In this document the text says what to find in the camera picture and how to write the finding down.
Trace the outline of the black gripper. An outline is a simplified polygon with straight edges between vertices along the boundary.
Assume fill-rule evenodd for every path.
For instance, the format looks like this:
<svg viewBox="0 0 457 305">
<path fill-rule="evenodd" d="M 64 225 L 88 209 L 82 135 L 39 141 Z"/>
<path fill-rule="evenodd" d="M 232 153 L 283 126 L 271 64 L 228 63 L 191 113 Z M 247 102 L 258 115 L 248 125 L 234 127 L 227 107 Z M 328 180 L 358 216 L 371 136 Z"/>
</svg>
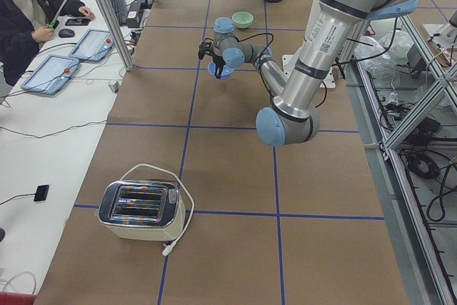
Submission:
<svg viewBox="0 0 457 305">
<path fill-rule="evenodd" d="M 212 56 L 212 60 L 214 62 L 214 76 L 217 79 L 221 79 L 223 73 L 224 59 L 222 56 L 214 54 Z"/>
</svg>

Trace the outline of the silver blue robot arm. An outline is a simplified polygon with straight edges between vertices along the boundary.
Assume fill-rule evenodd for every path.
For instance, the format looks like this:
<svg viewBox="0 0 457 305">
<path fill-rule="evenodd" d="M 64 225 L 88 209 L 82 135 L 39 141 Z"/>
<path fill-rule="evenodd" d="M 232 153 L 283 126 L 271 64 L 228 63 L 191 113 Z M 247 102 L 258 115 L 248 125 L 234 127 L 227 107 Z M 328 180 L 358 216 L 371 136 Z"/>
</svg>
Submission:
<svg viewBox="0 0 457 305">
<path fill-rule="evenodd" d="M 252 64 L 271 94 L 270 106 L 256 116 L 256 130 L 270 146 L 300 144 L 311 140 L 319 130 L 319 116 L 312 100 L 332 63 L 345 44 L 354 26 L 362 21 L 390 19 L 410 14 L 419 0 L 314 0 L 317 17 L 308 20 L 312 28 L 296 52 L 290 72 L 282 72 L 266 46 L 241 42 L 233 33 L 230 18 L 218 18 L 214 39 L 201 43 L 199 57 L 212 57 L 215 75 L 221 76 L 224 66 L 233 69 Z"/>
</svg>

